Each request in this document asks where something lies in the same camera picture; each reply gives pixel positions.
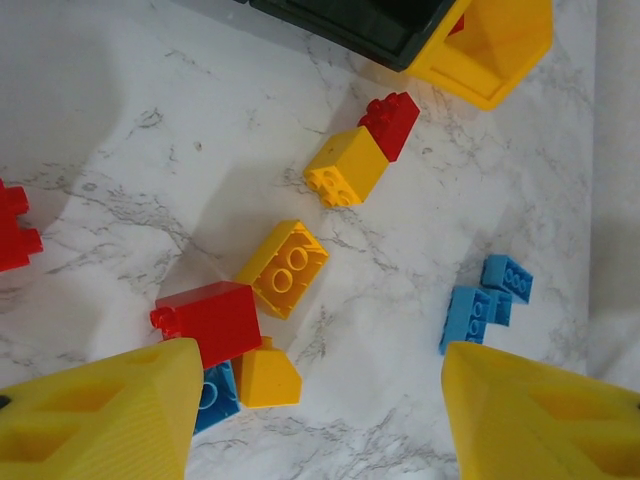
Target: lego brick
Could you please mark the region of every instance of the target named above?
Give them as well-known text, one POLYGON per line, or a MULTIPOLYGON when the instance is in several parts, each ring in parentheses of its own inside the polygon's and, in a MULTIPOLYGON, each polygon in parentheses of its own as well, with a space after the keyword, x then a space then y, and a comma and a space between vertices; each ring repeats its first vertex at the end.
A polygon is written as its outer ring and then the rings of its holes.
POLYGON ((43 250, 38 231, 18 225, 16 216, 28 211, 24 188, 5 188, 0 180, 0 272, 29 265, 29 255, 43 250))
POLYGON ((366 127, 332 136, 304 170, 325 208, 363 203, 389 166, 366 127))
POLYGON ((468 343, 442 392, 461 479, 640 478, 640 393, 468 343))
POLYGON ((191 339, 2 389, 0 478, 183 479, 201 390, 191 339))
POLYGON ((455 24, 455 26, 449 32, 449 36, 455 35, 458 32, 464 30, 464 15, 460 17, 460 20, 455 24))
POLYGON ((482 343, 490 306, 491 298, 481 290, 454 287, 440 339, 440 354, 444 355, 451 342, 482 343))
POLYGON ((260 346, 251 287, 218 282, 156 300, 151 324, 165 339, 193 338, 205 369, 260 346))
POLYGON ((513 296, 508 292, 495 290, 493 288, 482 288, 481 290, 491 298, 487 323, 495 323, 508 327, 511 322, 513 296))
POLYGON ((533 275, 508 255, 489 255, 484 261, 482 286, 508 292, 516 303, 529 303, 533 275))
POLYGON ((231 360, 240 401, 247 408, 297 405, 302 377, 287 354, 262 337, 262 346, 231 360))
POLYGON ((400 72, 455 0, 251 0, 251 6, 400 72))
POLYGON ((329 259, 299 220, 280 222, 235 277, 266 314, 286 320, 329 259))
POLYGON ((358 126, 366 127, 387 160, 395 162, 419 115, 420 109, 407 92, 391 93, 369 103, 358 126))
POLYGON ((226 361, 205 370, 193 434, 200 433, 239 411, 240 404, 231 362, 226 361))

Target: plastic brick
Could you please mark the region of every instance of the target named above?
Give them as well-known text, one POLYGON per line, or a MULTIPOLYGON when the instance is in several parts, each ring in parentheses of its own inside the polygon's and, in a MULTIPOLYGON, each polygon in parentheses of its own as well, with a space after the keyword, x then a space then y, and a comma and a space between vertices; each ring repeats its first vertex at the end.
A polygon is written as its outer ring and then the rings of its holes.
POLYGON ((329 254, 298 220, 280 222, 236 275, 251 285, 260 308, 286 320, 329 259, 329 254))
POLYGON ((151 324, 165 339, 198 342, 205 369, 260 346, 260 327, 251 287, 218 282, 156 300, 151 324))
POLYGON ((389 166, 366 127, 332 136, 304 171, 325 208, 363 203, 389 166))
POLYGON ((482 286, 513 294, 516 303, 529 303, 533 275, 508 255, 489 255, 484 261, 482 286))
POLYGON ((187 338, 0 389, 0 478, 183 479, 201 390, 187 338))
POLYGON ((247 408, 297 405, 302 378, 287 354, 273 347, 270 337, 262 346, 231 360, 240 401, 247 408))
POLYGON ((240 404, 231 362, 227 361, 205 370, 194 435, 239 411, 240 404))
POLYGON ((444 355, 451 342, 482 343, 487 329, 491 298, 473 287, 454 287, 440 340, 444 355))
POLYGON ((16 217, 28 211, 24 188, 5 188, 0 180, 0 272, 29 265, 29 255, 43 250, 38 231, 18 225, 16 217))
POLYGON ((495 323, 508 327, 511 322, 513 296, 510 293, 492 288, 483 288, 482 291, 491 297, 487 323, 495 323))
POLYGON ((373 100, 358 126, 369 130, 389 162, 395 162, 418 120, 420 109, 407 92, 391 93, 384 100, 373 100))

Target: blue brick pair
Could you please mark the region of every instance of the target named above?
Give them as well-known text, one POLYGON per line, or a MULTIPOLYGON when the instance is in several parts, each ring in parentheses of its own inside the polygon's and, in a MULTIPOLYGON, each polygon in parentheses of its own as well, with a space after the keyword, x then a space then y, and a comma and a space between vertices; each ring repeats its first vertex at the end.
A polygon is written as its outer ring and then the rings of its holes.
POLYGON ((484 288, 453 289, 440 340, 442 355, 451 342, 482 343, 487 323, 508 327, 512 303, 529 303, 533 276, 507 255, 489 255, 481 284, 484 288))

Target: yellow duplo block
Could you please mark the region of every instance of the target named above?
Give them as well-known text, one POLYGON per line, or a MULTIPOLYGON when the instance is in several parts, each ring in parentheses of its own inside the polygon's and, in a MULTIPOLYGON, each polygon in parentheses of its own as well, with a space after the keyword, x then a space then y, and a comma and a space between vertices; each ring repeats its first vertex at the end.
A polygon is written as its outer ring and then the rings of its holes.
POLYGON ((262 346, 231 360, 238 398, 247 408, 297 405, 302 394, 302 378, 282 350, 273 347, 270 337, 262 346))
POLYGON ((202 384, 181 338, 0 390, 0 479, 183 479, 202 384))
POLYGON ((389 161, 366 127, 332 136, 304 170, 326 208, 363 203, 389 161))
POLYGON ((466 342, 442 389, 461 480, 640 478, 640 394, 466 342))
POLYGON ((457 0, 406 72, 490 110, 552 43, 552 0, 457 0), (449 36, 463 13, 464 29, 449 36))
POLYGON ((251 285, 266 314, 286 320, 329 259, 299 220, 280 222, 234 281, 251 285))

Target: black container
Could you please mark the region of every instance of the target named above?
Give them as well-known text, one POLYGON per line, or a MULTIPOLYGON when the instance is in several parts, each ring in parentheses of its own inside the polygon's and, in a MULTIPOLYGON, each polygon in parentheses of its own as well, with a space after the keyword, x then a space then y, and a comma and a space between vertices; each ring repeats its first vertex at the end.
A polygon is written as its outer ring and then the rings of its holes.
POLYGON ((416 58, 455 0, 250 0, 392 70, 416 58))

